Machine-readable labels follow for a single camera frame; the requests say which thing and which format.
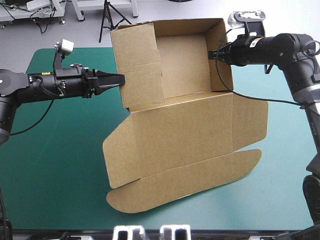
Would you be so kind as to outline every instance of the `tripod stand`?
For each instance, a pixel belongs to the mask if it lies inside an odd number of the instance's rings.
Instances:
[[[110,7],[115,10],[115,12],[117,14],[119,14],[122,19],[116,24],[114,25],[114,22],[112,20],[112,16],[110,13]],[[109,25],[110,26],[104,26],[105,23],[105,18],[108,19]],[[110,30],[114,30],[118,27],[118,25],[120,23],[122,23],[123,21],[127,21],[129,24],[132,24],[125,16],[122,15],[121,12],[119,12],[114,6],[111,5],[110,0],[104,0],[104,5],[103,5],[103,15],[102,15],[102,21],[101,21],[101,29],[100,29],[100,37],[99,37],[99,43],[101,43],[101,38],[102,38],[102,32],[103,29],[110,29]]]

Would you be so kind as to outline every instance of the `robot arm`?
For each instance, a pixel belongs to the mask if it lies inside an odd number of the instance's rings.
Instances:
[[[74,43],[61,40],[55,45],[53,72],[14,73],[0,69],[0,145],[11,134],[16,109],[24,103],[73,97],[91,98],[125,84],[125,76],[89,70],[81,64],[62,67],[62,60],[73,51]]]
[[[320,49],[317,50],[320,43],[306,34],[281,33],[265,37],[264,19],[262,11],[233,12],[229,24],[232,28],[245,28],[245,34],[218,50],[209,51],[208,56],[240,67],[264,65],[266,74],[276,65],[283,71],[294,101],[305,109],[317,155],[306,168],[312,175],[304,179],[303,193],[311,218],[318,223],[299,233],[300,237],[306,237],[311,231],[320,232],[320,68],[315,58],[320,53]]]

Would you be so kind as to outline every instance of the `cardboard tab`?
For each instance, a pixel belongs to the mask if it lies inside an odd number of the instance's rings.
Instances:
[[[234,152],[142,178],[110,191],[108,203],[124,213],[138,213],[190,194],[237,181],[258,163],[258,149]]]
[[[164,101],[160,54],[152,23],[111,32],[125,108]]]
[[[141,177],[131,116],[104,140],[103,154],[111,188],[118,188]]]
[[[263,140],[267,135],[268,102],[235,94],[233,101],[233,151]]]

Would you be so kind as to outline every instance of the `white label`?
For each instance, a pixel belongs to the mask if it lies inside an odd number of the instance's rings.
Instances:
[[[257,43],[259,42],[260,39],[263,39],[263,37],[258,37],[258,38],[256,38],[256,39],[254,39],[254,40],[251,42],[249,48],[254,48],[254,47],[257,45]]]

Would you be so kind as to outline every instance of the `unfolded cardboard box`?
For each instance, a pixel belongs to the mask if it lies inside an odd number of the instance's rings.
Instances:
[[[125,119],[103,143],[107,201],[146,211],[247,175],[259,149],[237,151],[267,133],[268,104],[234,95],[208,51],[225,33],[221,18],[159,20],[111,32]],[[221,63],[232,88],[230,66]]]

